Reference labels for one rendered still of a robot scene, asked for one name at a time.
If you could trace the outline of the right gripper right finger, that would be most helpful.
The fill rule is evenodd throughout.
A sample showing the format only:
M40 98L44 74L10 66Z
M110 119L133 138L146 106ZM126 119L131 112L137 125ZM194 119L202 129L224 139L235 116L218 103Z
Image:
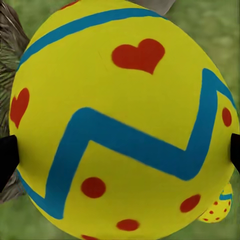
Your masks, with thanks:
M240 135L232 133L230 146L230 160L240 173Z

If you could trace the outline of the easter egg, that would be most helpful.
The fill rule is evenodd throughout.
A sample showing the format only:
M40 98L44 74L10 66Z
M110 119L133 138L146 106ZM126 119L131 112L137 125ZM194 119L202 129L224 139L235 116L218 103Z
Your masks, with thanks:
M79 0L34 34L12 80L16 167L43 216L81 240L158 240L234 171L235 103L185 32L126 0Z
M229 181L213 205L207 209L197 220L205 223L216 223L223 220L230 212L233 202L232 185Z

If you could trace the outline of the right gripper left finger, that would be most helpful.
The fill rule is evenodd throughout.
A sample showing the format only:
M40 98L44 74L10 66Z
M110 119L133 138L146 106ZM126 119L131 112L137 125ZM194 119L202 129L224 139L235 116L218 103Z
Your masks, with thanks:
M0 194L18 166L19 154L15 135L0 139Z

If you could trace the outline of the wicker basket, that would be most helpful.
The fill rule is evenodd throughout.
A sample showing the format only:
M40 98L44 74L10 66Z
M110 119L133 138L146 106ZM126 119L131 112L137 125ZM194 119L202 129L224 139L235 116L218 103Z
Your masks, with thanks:
M20 61L29 43L30 39L24 32L17 11L5 0L0 0L0 44L6 44L6 47L0 46L0 52L13 52L16 59ZM0 104L0 139L10 136L8 112L10 111L10 95L13 85L12 83L5 85L5 83L15 78L17 70L10 66L12 63L9 60L9 58L0 57L0 65L3 65L0 69L0 94L6 92L8 95ZM0 205L26 194L27 191L15 169L0 194Z

